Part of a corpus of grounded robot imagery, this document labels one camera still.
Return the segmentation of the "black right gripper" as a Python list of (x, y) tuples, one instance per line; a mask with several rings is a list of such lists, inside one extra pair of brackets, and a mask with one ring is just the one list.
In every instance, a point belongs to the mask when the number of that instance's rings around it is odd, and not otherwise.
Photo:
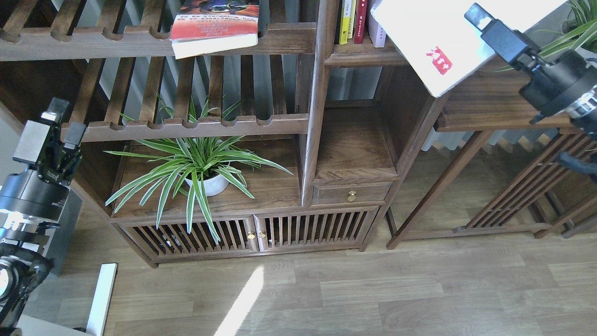
[(596, 123), (596, 68), (573, 50), (554, 63), (539, 56), (539, 47), (523, 33), (511, 30), (478, 3), (464, 14), (480, 37), (515, 70), (524, 70), (529, 82), (520, 95), (539, 111), (531, 124), (564, 112), (573, 124)]

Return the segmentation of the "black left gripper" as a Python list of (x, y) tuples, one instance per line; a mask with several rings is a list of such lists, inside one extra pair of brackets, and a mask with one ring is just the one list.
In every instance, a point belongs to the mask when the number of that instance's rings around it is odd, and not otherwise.
[(70, 119), (70, 102), (52, 98), (41, 113), (44, 121), (28, 121), (13, 155), (26, 169), (10, 174), (1, 189), (1, 212), (23, 219), (58, 221), (69, 185), (81, 162), (80, 145), (87, 126), (70, 123), (64, 142), (60, 124)]

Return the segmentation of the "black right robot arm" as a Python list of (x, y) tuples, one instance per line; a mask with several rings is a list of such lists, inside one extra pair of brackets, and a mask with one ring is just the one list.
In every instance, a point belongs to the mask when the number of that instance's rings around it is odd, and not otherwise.
[(528, 36), (506, 26), (478, 3), (464, 15), (480, 32), (480, 38), (514, 70), (529, 75), (520, 95), (537, 110), (536, 124), (559, 113), (590, 140), (596, 140), (596, 68), (574, 48), (548, 62)]

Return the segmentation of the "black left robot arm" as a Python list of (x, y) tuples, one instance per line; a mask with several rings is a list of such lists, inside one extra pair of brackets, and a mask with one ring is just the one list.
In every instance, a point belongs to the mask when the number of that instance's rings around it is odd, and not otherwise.
[(48, 228), (56, 228), (79, 166), (87, 126), (73, 123), (61, 138), (69, 102), (53, 98), (38, 121), (24, 126), (13, 160), (26, 168), (10, 174), (1, 189), (1, 334), (20, 336), (17, 323), (28, 296), (47, 278), (53, 260), (26, 249)]

